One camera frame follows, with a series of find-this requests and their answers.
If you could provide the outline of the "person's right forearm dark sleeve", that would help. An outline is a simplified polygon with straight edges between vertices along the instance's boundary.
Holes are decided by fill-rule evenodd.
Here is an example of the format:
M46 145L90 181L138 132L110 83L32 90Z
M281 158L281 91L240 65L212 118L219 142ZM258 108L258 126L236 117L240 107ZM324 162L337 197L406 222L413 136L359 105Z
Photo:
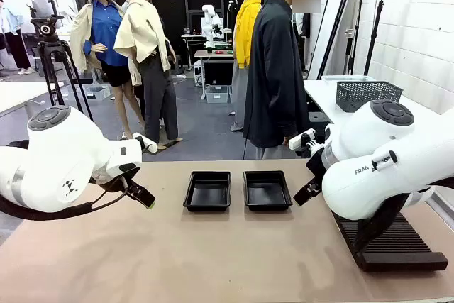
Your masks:
M295 136L302 130L299 102L295 96L280 94L277 97L277 125L284 137Z

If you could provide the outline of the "mannequin in beige jacket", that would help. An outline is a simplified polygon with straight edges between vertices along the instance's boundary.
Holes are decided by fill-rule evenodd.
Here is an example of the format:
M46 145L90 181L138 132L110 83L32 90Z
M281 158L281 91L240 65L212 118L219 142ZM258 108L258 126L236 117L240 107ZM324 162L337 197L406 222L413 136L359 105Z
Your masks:
M128 0L113 48L132 60L140 73L145 100L145 136L155 142L159 150L180 142L176 94L170 74L170 60L176 55L152 3Z

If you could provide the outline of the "clear floor bin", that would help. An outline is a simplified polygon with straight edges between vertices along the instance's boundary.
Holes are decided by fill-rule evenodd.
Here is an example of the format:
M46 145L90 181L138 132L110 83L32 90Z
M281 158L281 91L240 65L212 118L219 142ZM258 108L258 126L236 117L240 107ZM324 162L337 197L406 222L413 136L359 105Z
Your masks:
M85 87L84 92L89 100L103 101L111 96L109 87Z

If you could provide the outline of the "black ESD tray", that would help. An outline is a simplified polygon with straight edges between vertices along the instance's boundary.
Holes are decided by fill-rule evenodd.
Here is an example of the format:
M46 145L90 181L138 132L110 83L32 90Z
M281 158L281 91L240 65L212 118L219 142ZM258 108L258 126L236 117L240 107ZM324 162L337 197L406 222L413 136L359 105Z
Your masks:
M249 210L285 211L292 205L283 171L246 171L243 178L244 201Z
M226 211L231 205L231 173L193 171L183 207L188 211Z

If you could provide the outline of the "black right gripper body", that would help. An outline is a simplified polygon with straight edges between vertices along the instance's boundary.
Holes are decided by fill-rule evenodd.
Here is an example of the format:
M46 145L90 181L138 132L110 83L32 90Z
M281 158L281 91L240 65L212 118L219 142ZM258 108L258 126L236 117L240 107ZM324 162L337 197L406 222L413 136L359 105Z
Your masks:
M309 183L309 189L321 189L323 176L325 175L325 166L323 165L324 147L318 149L306 163L306 167L313 173L314 178Z

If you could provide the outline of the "mannequin in yellow hoodie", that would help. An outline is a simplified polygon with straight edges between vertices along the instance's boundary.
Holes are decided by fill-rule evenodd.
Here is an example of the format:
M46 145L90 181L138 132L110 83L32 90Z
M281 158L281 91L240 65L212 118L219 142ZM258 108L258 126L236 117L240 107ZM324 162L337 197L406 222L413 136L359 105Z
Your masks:
M233 33L233 106L234 122L232 132L240 132L244 127L245 98L248 84L250 64L250 50L252 45L253 29L262 0L244 0L236 16Z

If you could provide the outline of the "black slotted PCB rack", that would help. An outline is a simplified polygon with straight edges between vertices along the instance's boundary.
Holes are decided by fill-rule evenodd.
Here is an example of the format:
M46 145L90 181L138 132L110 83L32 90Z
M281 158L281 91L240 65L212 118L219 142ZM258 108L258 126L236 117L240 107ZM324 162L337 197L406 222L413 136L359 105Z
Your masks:
M368 219L352 221L333 214L356 265L365 272L443 271L448 259L433 252L402 214L381 235L358 249L357 237Z

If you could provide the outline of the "mannequin in blue shirt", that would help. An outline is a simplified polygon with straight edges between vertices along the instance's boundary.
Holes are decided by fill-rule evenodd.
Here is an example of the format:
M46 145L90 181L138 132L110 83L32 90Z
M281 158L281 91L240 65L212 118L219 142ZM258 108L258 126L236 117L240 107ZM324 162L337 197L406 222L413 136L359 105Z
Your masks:
M89 66L99 68L106 75L115 97L123 132L133 137L124 101L127 100L144 125L138 100L135 97L128 58L114 50L114 43L123 19L120 6L113 0L88 0L79 10L70 30L70 50L79 71Z

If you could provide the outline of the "white side table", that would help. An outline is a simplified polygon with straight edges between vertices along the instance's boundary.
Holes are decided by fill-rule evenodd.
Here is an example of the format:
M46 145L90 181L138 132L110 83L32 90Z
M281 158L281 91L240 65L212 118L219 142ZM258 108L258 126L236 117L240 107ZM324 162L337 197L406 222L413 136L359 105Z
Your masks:
M344 112L336 104L337 83L335 81L305 80L304 86L306 93L320 110L327 115L331 123L341 124L351 115L351 113ZM416 124L431 123L447 110L454 108L453 102L451 105L444 106L440 111L432 111L404 95L401 95L399 102L414 114Z

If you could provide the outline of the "black step stool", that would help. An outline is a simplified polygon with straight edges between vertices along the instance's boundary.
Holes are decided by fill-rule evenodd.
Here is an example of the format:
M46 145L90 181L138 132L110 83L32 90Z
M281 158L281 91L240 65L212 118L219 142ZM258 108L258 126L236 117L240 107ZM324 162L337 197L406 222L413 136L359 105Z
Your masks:
M309 112L309 120L311 127L315 130L316 141L318 143L324 143L325 130L327 125L331 124L331 121L325 113L320 111Z

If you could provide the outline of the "black thin tripod pole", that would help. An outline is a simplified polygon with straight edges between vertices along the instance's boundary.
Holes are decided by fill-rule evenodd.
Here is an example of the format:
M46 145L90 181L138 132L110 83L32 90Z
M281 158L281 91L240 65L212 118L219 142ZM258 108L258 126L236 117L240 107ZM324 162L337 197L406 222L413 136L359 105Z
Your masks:
M370 44L369 44L369 48L367 51L367 57L366 57L365 69L364 69L365 76L368 76L368 74L369 74L370 64L371 64L371 60L372 60L372 54L373 54L373 50L374 50L374 46L375 46L375 41L377 38L377 31L378 31L380 17L382 14L383 7L384 7L384 0L379 0L377 3L375 20L374 20L373 27L372 27L372 33L370 36Z

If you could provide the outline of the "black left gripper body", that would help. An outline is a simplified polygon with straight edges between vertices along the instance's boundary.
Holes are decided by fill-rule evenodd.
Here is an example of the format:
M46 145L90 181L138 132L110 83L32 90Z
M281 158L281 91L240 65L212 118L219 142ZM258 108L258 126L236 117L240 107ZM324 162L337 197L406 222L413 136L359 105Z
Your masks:
M118 177L119 186L121 189L138 189L140 185L134 180L134 177L140 171L140 167L133 168L122 173Z

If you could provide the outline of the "white rectangular table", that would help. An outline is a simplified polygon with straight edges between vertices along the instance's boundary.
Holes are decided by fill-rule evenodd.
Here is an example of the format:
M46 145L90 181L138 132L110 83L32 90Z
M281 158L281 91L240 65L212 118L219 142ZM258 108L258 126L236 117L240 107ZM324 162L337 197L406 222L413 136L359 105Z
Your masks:
M24 108L30 119L33 116L31 104L44 104L34 99L47 93L46 82L0 82L0 118Z

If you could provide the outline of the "clear storage bin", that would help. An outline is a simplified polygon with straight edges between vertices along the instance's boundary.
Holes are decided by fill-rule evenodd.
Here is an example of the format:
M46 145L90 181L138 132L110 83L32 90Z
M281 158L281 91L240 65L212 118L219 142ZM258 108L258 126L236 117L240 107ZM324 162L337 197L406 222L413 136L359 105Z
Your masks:
M226 85L209 85L206 88L206 102L209 104L227 104L230 87Z

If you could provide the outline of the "grey woven plastic basket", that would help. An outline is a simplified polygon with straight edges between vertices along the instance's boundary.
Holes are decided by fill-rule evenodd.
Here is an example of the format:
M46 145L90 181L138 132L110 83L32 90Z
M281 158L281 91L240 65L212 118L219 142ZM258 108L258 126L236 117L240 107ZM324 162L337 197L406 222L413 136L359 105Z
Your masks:
M336 105L344 112L354 113L362 105L374 100L399 101L403 89L385 81L337 82Z

